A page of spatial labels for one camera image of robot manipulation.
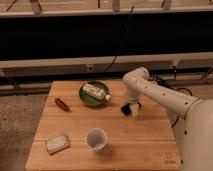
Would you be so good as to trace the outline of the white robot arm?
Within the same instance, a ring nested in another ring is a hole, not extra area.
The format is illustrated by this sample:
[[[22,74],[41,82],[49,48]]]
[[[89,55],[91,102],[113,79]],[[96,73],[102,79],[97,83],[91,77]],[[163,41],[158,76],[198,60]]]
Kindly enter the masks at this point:
[[[126,73],[126,101],[145,95],[185,120],[180,171],[213,171],[213,99],[200,99],[148,81],[140,67]]]

